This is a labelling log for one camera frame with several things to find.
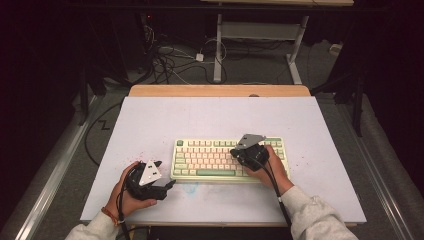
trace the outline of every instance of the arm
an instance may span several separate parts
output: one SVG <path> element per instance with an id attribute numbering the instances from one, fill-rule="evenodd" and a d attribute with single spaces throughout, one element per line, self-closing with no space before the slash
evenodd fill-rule
<path id="1" fill-rule="evenodd" d="M 266 168 L 274 173 L 278 190 L 292 220 L 293 239 L 357 239 L 346 228 L 337 211 L 319 197 L 309 197 L 287 178 L 280 158 L 271 146 L 265 146 L 269 153 Z M 246 172 L 259 178 L 266 186 L 272 187 L 264 170 Z"/>
<path id="2" fill-rule="evenodd" d="M 125 176 L 131 168 L 137 164 L 138 162 L 134 162 L 124 170 L 119 182 L 112 190 L 109 201 L 104 207 L 105 210 L 100 211 L 87 226 L 80 224 L 74 227 L 66 237 L 66 240 L 114 240 L 116 238 L 119 230 L 119 225 L 116 226 L 115 224 L 118 219 L 116 199 L 118 198 L 121 187 L 124 184 Z M 138 209 L 147 208 L 155 204 L 155 199 L 140 201 L 132 198 L 127 191 L 124 191 L 122 199 L 122 213 L 126 217 Z"/>

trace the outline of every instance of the table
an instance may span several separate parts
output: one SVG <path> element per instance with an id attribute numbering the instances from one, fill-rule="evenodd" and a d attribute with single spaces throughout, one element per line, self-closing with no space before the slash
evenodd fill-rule
<path id="1" fill-rule="evenodd" d="M 261 97 L 247 97 L 251 94 Z M 292 181 L 329 202 L 347 224 L 366 221 L 319 106 L 306 87 L 250 85 L 134 86 L 81 220 L 95 216 L 122 169 L 134 160 L 161 160 L 160 171 L 169 176 L 176 138 L 239 139 L 244 133 L 283 136 Z M 163 202 L 126 221 L 150 226 L 286 226 L 275 194 L 261 184 L 176 183 Z"/>
<path id="2" fill-rule="evenodd" d="M 352 6 L 353 0 L 203 0 L 216 2 L 220 5 L 225 3 L 244 4 L 274 4 L 274 5 L 304 5 L 304 6 Z M 299 72 L 296 67 L 296 56 L 302 43 L 303 34 L 306 30 L 309 16 L 303 16 L 300 24 L 276 24 L 276 23 L 252 23 L 252 22 L 224 22 L 222 14 L 218 14 L 217 34 L 216 34 L 216 55 L 214 66 L 215 83 L 221 82 L 222 69 L 222 38 L 250 38 L 250 39 L 271 39 L 271 40 L 294 40 L 293 51 L 286 55 L 288 68 L 290 70 L 293 83 L 302 84 Z"/>

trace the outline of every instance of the hand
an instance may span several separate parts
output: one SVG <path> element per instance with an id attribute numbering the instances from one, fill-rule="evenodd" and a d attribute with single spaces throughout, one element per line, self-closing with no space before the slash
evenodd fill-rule
<path id="1" fill-rule="evenodd" d="M 119 219 L 118 214 L 118 207 L 116 206 L 116 199 L 118 195 L 121 193 L 121 187 L 124 183 L 125 176 L 127 173 L 133 168 L 135 165 L 137 165 L 139 162 L 134 162 L 130 166 L 128 166 L 124 172 L 121 175 L 121 178 L 119 179 L 119 182 L 115 185 L 115 187 L 112 190 L 112 193 L 110 194 L 109 201 L 107 202 L 105 208 L 109 210 L 109 212 L 112 213 L 113 216 L 115 216 L 116 219 Z M 147 208 L 153 205 L 156 205 L 157 201 L 156 199 L 146 199 L 146 200 L 137 200 L 128 193 L 128 191 L 124 191 L 123 193 L 123 199 L 122 199 L 122 213 L 124 214 L 124 217 L 127 217 L 131 215 L 135 210 Z"/>
<path id="2" fill-rule="evenodd" d="M 287 190 L 293 187 L 294 184 L 288 179 L 286 171 L 284 170 L 284 165 L 281 163 L 281 159 L 275 154 L 274 149 L 269 145 L 265 145 L 265 148 L 269 153 L 269 160 L 265 164 L 265 168 L 270 172 L 270 174 L 274 173 L 280 195 L 283 195 L 285 192 L 287 192 Z M 259 169 L 258 171 L 253 172 L 249 168 L 244 167 L 244 170 L 247 172 L 247 174 L 249 174 L 249 176 L 258 178 L 265 186 L 273 188 L 268 174 L 266 174 L 263 169 Z"/>

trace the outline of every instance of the hand-mounted device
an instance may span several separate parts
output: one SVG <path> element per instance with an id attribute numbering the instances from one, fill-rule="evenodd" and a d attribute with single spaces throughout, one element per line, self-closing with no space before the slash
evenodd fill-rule
<path id="1" fill-rule="evenodd" d="M 230 153 L 234 158 L 237 158 L 237 161 L 241 165 L 256 172 L 261 169 L 269 159 L 268 150 L 266 150 L 263 145 L 258 144 L 265 139 L 265 136 L 245 134 L 235 148 L 230 150 Z"/>
<path id="2" fill-rule="evenodd" d="M 161 163 L 161 161 L 140 162 L 129 171 L 125 184 L 133 198 L 139 200 L 163 200 L 166 198 L 167 191 L 174 186 L 175 180 L 170 181 L 163 187 L 153 186 L 156 180 L 162 177 L 158 170 Z"/>

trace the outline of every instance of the wrist strap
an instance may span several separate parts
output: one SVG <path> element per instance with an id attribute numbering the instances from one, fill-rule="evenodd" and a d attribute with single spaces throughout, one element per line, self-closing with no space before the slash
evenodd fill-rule
<path id="1" fill-rule="evenodd" d="M 112 219 L 112 222 L 115 225 L 115 227 L 119 226 L 119 224 L 122 223 L 118 219 L 116 219 L 115 216 L 113 216 L 112 213 L 109 212 L 109 210 L 107 210 L 105 207 L 102 207 L 102 213 L 104 213 L 105 215 L 109 216 L 110 219 Z"/>

